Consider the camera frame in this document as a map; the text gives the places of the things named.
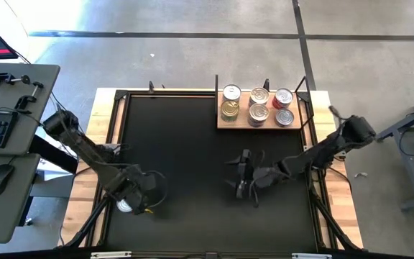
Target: silver can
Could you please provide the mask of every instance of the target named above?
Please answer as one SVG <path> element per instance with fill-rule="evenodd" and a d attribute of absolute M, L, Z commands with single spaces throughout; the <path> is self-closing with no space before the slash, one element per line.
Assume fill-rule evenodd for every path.
<path fill-rule="evenodd" d="M 270 111 L 264 104 L 253 104 L 250 106 L 247 121 L 252 127 L 260 127 L 265 123 L 269 115 Z"/>
<path fill-rule="evenodd" d="M 277 126 L 285 127 L 285 126 L 291 125 L 293 123 L 294 116 L 293 116 L 293 113 L 290 110 L 280 109 L 276 113 L 275 120 L 276 120 Z"/>
<path fill-rule="evenodd" d="M 262 88 L 256 87 L 250 91 L 249 107 L 253 104 L 266 104 L 270 99 L 270 93 Z"/>
<path fill-rule="evenodd" d="M 241 98 L 241 89 L 233 84 L 227 85 L 223 88 L 223 101 L 236 101 L 239 103 Z"/>
<path fill-rule="evenodd" d="M 276 109 L 287 108 L 293 101 L 292 91 L 281 88 L 276 91 L 274 99 L 272 100 L 272 105 Z"/>

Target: can lid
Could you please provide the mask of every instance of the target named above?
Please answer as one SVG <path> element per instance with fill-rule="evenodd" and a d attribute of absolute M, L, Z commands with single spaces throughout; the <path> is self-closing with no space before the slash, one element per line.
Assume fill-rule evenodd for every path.
<path fill-rule="evenodd" d="M 256 104 L 266 104 L 267 100 L 270 98 L 270 93 L 262 87 L 257 87 L 253 88 L 250 92 L 250 98 L 252 98 Z"/>
<path fill-rule="evenodd" d="M 225 101 L 221 104 L 221 113 L 226 116 L 234 116 L 239 113 L 237 101 Z"/>
<path fill-rule="evenodd" d="M 249 114 L 252 119 L 262 122 L 268 118 L 270 111 L 264 104 L 253 104 L 250 106 Z"/>
<path fill-rule="evenodd" d="M 276 120 L 279 124 L 287 126 L 293 122 L 293 113 L 287 109 L 280 109 L 276 113 Z"/>
<path fill-rule="evenodd" d="M 276 99 L 281 104 L 289 104 L 293 100 L 293 93 L 292 93 L 292 91 L 290 91 L 290 90 L 288 90 L 286 88 L 278 89 L 276 91 Z"/>
<path fill-rule="evenodd" d="M 223 95 L 228 100 L 237 100 L 241 96 L 241 89 L 236 85 L 227 85 L 223 88 Z"/>
<path fill-rule="evenodd" d="M 125 200 L 116 201 L 116 205 L 121 212 L 131 212 L 132 208 L 126 203 Z"/>

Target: can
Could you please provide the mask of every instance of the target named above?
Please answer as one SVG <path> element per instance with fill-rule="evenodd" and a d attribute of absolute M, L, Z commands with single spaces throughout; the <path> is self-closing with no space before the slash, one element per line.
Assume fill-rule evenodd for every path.
<path fill-rule="evenodd" d="M 277 111 L 275 120 L 277 126 L 285 127 L 292 124 L 294 118 L 295 117 L 293 116 L 293 113 L 290 110 L 283 108 Z"/>
<path fill-rule="evenodd" d="M 262 88 L 256 87 L 250 91 L 249 107 L 253 104 L 266 104 L 270 99 L 270 93 Z"/>
<path fill-rule="evenodd" d="M 237 101 L 224 101 L 221 104 L 221 119 L 225 122 L 233 122 L 239 115 L 239 103 Z"/>
<path fill-rule="evenodd" d="M 223 101 L 236 101 L 239 103 L 241 98 L 241 89 L 233 84 L 227 85 L 223 88 Z"/>
<path fill-rule="evenodd" d="M 116 206 L 121 212 L 132 212 L 132 208 L 126 203 L 124 199 L 116 201 Z"/>
<path fill-rule="evenodd" d="M 249 108 L 249 118 L 247 121 L 252 127 L 260 127 L 265 123 L 269 115 L 270 111 L 264 104 L 253 104 Z"/>
<path fill-rule="evenodd" d="M 274 95 L 274 99 L 272 100 L 272 105 L 276 109 L 287 108 L 290 103 L 293 101 L 293 93 L 292 91 L 281 88 L 276 91 Z"/>

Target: small debris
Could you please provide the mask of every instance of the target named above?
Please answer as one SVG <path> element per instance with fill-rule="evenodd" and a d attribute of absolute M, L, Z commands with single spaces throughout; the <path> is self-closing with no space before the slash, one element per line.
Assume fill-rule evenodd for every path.
<path fill-rule="evenodd" d="M 368 173 L 356 173 L 356 175 L 354 176 L 354 178 L 357 178 L 357 176 L 367 177 L 368 176 Z"/>

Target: wooden table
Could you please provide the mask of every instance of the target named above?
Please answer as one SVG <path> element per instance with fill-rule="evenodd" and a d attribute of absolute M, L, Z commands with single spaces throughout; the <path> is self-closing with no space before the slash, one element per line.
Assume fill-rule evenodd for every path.
<path fill-rule="evenodd" d="M 87 136 L 95 143 L 105 143 L 106 135 L 111 120 L 111 110 L 113 109 L 114 94 L 116 90 L 124 90 L 123 88 L 98 88 L 96 92 L 95 101 L 93 103 L 91 118 L 89 119 Z M 163 89 L 163 91 L 202 91 L 207 89 Z M 336 129 L 333 115 L 328 110 L 330 106 L 330 98 L 327 91 L 311 91 L 311 98 L 314 110 L 314 124 L 316 126 L 317 139 L 323 140 L 326 136 Z M 119 126 L 124 110 L 124 102 L 119 103 L 118 114 L 116 117 L 115 131 L 113 133 L 113 143 L 117 142 Z M 307 143 L 311 143 L 308 129 L 305 128 L 307 134 Z M 86 168 L 85 163 L 80 163 L 78 171 Z M 335 160 L 332 168 L 342 172 L 346 175 L 344 162 Z M 339 223 L 343 231 L 349 236 L 351 241 L 362 247 L 362 239 L 360 236 L 359 225 L 357 224 L 357 217 L 352 201 L 349 184 L 345 179 L 336 175 L 330 170 L 327 170 L 325 178 L 328 198 L 330 201 L 331 213 L 335 220 Z M 88 170 L 75 178 L 73 188 L 68 202 L 68 208 L 63 221 L 62 237 L 65 242 L 73 238 L 75 233 L 81 228 L 83 223 L 88 218 L 92 210 L 93 197 L 97 186 L 97 176 L 92 170 Z M 319 213 L 321 220 L 321 229 L 323 233 L 323 241 L 329 244 L 328 229 L 325 219 Z M 96 230 L 94 233 L 93 244 L 98 242 L 100 236 L 101 224 L 103 222 L 103 212 L 97 219 Z"/>

